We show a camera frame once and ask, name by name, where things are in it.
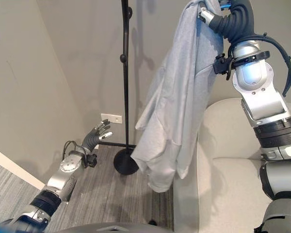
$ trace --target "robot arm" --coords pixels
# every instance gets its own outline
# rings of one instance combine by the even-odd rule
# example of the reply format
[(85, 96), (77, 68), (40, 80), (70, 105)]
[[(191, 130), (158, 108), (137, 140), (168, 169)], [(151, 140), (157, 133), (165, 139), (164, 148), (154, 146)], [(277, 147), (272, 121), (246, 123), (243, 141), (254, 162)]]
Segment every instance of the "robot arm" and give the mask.
[[(242, 95), (242, 107), (261, 144), (260, 168), (263, 191), (273, 202), (268, 206), (257, 233), (291, 233), (291, 112), (283, 96), (291, 86), (291, 61), (284, 49), (272, 38), (254, 33), (253, 11), (249, 0), (219, 1), (230, 7), (231, 14), (221, 17), (200, 3), (198, 17), (231, 43), (228, 57), (216, 57), (215, 73), (226, 74), (235, 69), (232, 81)], [(270, 42), (281, 52), (288, 77), (283, 96), (274, 88), (273, 68), (265, 62), (269, 51), (261, 51), (259, 40)]]
[(70, 200), (74, 186), (84, 169), (88, 166), (95, 167), (97, 160), (92, 151), (100, 141), (112, 136), (112, 132), (107, 132), (109, 124), (108, 120), (100, 122), (85, 137), (81, 146), (75, 144), (75, 149), (63, 158), (58, 170), (42, 191), (9, 223), (13, 231), (39, 233), (46, 228), (60, 203)]

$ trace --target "wall plate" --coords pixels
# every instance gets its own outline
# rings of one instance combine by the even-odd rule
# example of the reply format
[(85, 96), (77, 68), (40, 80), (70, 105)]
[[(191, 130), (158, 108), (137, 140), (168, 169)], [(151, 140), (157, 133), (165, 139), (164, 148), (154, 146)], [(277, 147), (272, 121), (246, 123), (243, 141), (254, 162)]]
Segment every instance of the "wall plate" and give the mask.
[(122, 116), (120, 115), (112, 115), (112, 114), (106, 114), (106, 113), (102, 113), (101, 114), (101, 120), (105, 120), (108, 119), (110, 122), (112, 123), (116, 123), (116, 124), (122, 124)]

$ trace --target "black coat stand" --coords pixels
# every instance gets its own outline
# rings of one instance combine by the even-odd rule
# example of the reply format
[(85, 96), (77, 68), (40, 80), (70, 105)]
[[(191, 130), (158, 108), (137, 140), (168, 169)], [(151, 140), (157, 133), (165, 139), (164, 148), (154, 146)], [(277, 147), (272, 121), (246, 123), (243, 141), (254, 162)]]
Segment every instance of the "black coat stand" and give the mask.
[(113, 161), (115, 169), (122, 175), (135, 173), (139, 168), (131, 158), (133, 147), (129, 145), (129, 111), (128, 111), (128, 42), (129, 42), (129, 19), (132, 16), (132, 9), (128, 6), (128, 0), (122, 0), (123, 12), (123, 54), (120, 61), (123, 63), (124, 71), (124, 103), (125, 103), (125, 149), (120, 150)]

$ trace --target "floor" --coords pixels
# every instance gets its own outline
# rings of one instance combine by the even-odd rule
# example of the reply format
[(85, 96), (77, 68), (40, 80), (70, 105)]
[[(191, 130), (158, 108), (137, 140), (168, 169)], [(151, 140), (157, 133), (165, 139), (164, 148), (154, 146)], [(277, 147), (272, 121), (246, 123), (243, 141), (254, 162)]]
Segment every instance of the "floor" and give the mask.
[[(97, 166), (85, 170), (70, 202), (60, 205), (46, 232), (97, 222), (148, 223), (151, 219), (173, 229), (172, 188), (155, 193), (140, 171), (120, 175), (113, 167), (113, 158), (121, 149), (99, 146)], [(37, 189), (0, 167), (0, 221), (13, 217), (37, 193)]]

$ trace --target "white baseboard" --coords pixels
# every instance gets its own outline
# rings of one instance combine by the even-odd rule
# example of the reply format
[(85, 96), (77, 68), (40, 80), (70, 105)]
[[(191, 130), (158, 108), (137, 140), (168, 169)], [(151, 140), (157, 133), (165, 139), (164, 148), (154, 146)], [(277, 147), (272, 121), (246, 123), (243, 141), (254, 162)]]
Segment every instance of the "white baseboard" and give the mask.
[(4, 167), (8, 171), (12, 172), (14, 175), (18, 176), (22, 180), (28, 182), (32, 186), (36, 187), (37, 189), (42, 189), (44, 187), (44, 183), (35, 178), (32, 174), (25, 171), (19, 165), (14, 163), (8, 157), (0, 152), (0, 166)]

